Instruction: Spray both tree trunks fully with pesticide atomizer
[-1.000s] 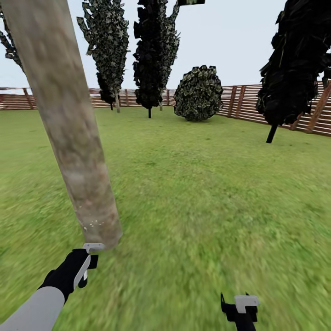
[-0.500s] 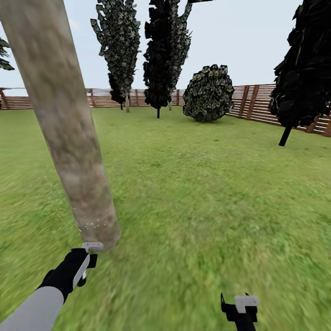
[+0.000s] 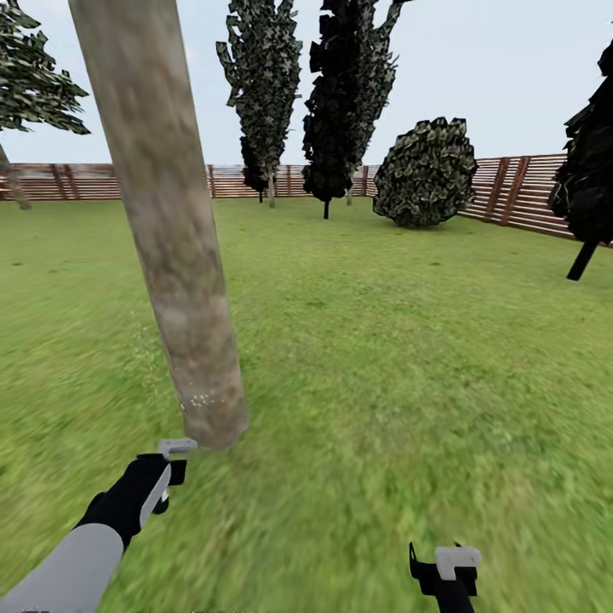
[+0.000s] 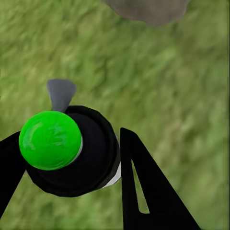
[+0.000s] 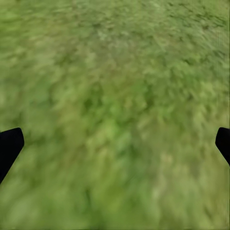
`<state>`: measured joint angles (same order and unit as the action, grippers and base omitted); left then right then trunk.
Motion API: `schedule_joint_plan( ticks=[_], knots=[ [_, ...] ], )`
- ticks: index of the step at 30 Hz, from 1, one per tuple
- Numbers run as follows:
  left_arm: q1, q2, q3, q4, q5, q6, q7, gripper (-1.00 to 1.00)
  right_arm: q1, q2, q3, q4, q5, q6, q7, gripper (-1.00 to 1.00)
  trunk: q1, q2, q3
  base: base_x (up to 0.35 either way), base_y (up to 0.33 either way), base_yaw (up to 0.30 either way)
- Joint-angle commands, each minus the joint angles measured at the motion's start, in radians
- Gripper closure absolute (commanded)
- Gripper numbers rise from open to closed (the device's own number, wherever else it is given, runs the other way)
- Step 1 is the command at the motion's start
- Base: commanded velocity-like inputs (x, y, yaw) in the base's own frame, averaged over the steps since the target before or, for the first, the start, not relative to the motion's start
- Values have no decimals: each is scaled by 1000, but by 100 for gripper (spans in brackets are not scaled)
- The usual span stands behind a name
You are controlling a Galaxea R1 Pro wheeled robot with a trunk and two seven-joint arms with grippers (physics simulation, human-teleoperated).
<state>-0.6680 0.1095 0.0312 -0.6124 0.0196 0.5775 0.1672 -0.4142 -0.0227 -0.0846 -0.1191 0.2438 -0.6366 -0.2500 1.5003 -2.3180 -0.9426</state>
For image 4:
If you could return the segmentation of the pesticide atomizer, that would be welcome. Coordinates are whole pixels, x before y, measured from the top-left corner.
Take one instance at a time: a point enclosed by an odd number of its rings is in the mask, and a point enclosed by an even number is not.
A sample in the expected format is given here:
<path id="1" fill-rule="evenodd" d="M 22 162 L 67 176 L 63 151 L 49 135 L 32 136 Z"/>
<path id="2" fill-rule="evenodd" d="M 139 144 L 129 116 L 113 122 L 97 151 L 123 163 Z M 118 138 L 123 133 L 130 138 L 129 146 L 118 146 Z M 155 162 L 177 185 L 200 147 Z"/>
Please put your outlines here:
<path id="1" fill-rule="evenodd" d="M 59 197 L 78 197 L 121 179 L 121 145 L 98 111 L 71 105 L 78 90 L 69 80 L 46 88 L 53 111 L 31 117 L 20 131 L 19 148 L 33 183 Z"/>

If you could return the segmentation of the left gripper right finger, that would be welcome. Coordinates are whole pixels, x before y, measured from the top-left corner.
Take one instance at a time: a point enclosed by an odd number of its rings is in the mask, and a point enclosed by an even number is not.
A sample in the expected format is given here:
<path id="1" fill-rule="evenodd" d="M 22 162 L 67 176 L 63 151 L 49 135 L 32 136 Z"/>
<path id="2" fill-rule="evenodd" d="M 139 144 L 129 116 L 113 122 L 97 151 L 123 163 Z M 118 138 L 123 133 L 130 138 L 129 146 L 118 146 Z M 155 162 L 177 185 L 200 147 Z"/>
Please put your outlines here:
<path id="1" fill-rule="evenodd" d="M 201 230 L 138 135 L 120 131 L 124 230 Z M 139 211 L 133 160 L 150 214 Z"/>

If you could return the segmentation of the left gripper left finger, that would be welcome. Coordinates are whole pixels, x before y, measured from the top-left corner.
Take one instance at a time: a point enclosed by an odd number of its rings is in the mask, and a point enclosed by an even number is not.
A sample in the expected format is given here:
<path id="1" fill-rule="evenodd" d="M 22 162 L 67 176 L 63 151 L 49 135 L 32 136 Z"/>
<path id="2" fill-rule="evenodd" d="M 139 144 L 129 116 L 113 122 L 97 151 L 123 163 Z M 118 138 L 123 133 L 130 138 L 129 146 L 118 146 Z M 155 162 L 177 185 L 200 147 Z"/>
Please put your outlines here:
<path id="1" fill-rule="evenodd" d="M 20 132 L 17 132 L 0 141 L 0 218 L 25 171 L 19 137 Z"/>

